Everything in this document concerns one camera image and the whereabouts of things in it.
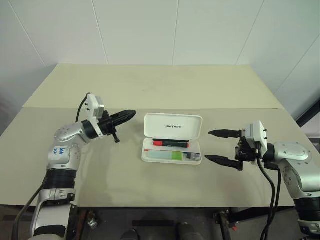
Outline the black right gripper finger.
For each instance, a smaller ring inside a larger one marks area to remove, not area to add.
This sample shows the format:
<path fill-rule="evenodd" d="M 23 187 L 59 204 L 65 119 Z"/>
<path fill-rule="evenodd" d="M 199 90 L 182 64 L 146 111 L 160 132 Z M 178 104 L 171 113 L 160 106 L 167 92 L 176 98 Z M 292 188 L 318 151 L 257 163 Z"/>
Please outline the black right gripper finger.
<path fill-rule="evenodd" d="M 242 130 L 229 130 L 229 129 L 218 129 L 208 132 L 209 135 L 213 135 L 218 138 L 240 138 L 242 136 Z"/>
<path fill-rule="evenodd" d="M 239 160 L 231 160 L 224 156 L 219 155 L 205 155 L 205 158 L 207 158 L 209 161 L 216 163 L 220 166 L 229 167 L 236 169 L 238 171 L 243 170 L 243 163 Z"/>

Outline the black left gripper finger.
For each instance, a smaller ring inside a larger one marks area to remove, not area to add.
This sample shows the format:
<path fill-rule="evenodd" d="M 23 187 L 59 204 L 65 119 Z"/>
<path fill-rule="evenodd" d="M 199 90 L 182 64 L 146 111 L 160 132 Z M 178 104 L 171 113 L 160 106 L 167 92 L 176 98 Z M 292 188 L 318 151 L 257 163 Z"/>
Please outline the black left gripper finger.
<path fill-rule="evenodd" d="M 135 114 L 114 114 L 113 115 L 113 125 L 115 127 L 122 125 L 122 124 L 130 121 L 134 116 L 135 116 Z"/>
<path fill-rule="evenodd" d="M 137 112 L 135 110 L 123 110 L 110 116 L 113 122 L 128 122 Z"/>

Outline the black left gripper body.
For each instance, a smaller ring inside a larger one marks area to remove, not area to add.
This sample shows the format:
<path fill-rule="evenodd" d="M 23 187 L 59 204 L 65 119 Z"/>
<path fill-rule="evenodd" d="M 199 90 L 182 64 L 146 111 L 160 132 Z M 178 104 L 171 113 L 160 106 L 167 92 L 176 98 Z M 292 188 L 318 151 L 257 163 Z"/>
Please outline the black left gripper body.
<path fill-rule="evenodd" d="M 107 110 L 103 111 L 102 117 L 98 120 L 98 126 L 102 132 L 102 134 L 105 136 L 112 135 L 114 138 L 115 143 L 119 143 L 120 140 L 116 134 L 116 126 L 117 126 L 117 120 L 118 120 L 118 114 L 109 115 L 109 112 Z"/>

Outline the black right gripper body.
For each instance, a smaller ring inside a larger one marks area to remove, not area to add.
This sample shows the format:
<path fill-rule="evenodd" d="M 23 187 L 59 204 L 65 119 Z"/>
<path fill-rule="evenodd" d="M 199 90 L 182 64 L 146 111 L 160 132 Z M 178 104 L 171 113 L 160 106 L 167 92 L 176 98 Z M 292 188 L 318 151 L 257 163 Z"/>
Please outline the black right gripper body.
<path fill-rule="evenodd" d="M 261 144 L 253 139 L 246 137 L 244 129 L 238 131 L 239 142 L 235 147 L 236 170 L 243 170 L 243 162 L 255 162 L 261 156 Z"/>

